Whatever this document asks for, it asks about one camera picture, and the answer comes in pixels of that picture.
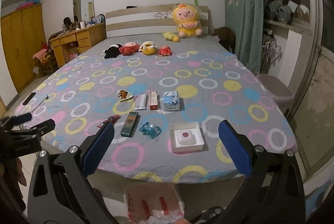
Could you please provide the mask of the person's left hand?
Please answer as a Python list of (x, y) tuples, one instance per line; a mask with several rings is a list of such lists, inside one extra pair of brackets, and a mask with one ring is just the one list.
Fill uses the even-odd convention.
[(14, 178), (17, 180), (17, 182), (23, 186), (27, 186), (27, 180), (24, 176), (24, 173), (22, 171), (22, 162), (19, 158), (15, 159), (13, 161), (13, 174), (14, 174)]

